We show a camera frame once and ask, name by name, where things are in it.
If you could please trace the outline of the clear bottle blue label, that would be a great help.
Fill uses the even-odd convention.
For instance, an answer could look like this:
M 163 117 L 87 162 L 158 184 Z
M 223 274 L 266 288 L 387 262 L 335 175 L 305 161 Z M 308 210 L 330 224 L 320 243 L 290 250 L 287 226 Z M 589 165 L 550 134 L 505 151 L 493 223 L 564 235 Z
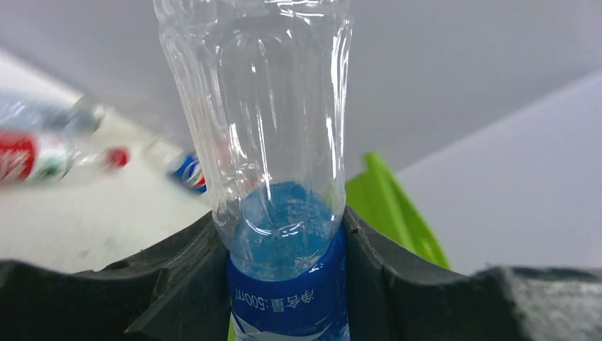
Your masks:
M 348 340 L 348 1 L 155 1 L 238 340 Z

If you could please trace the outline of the blue tint bottle white cap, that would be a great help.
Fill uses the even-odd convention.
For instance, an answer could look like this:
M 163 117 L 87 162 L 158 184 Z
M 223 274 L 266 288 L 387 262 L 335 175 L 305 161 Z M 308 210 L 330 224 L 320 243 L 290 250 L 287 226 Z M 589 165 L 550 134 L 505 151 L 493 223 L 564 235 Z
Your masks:
M 89 136 L 112 108 L 93 96 L 66 105 L 16 92 L 1 93 L 1 127 Z

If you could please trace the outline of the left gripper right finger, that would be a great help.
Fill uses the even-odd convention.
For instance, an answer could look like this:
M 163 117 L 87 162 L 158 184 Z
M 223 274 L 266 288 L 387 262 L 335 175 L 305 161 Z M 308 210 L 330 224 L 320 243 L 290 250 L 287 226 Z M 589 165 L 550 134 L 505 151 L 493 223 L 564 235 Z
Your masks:
M 430 263 L 344 211 L 352 340 L 600 340 L 601 271 Z

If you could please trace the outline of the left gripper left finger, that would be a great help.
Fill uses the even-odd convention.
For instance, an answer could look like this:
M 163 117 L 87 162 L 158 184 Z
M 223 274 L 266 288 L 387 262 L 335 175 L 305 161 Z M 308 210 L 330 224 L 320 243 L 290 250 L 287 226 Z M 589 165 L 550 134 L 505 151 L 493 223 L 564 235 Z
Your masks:
M 100 271 L 1 262 L 2 340 L 226 340 L 227 252 L 211 215 Z

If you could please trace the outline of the green plastic bin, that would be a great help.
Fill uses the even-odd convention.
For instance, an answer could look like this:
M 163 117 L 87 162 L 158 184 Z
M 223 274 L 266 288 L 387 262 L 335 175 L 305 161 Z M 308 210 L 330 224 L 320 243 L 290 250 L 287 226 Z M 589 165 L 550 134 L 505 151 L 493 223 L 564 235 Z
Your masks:
M 412 253 L 450 270 L 452 267 L 419 210 L 377 152 L 363 156 L 364 171 L 348 180 L 347 205 L 376 231 Z

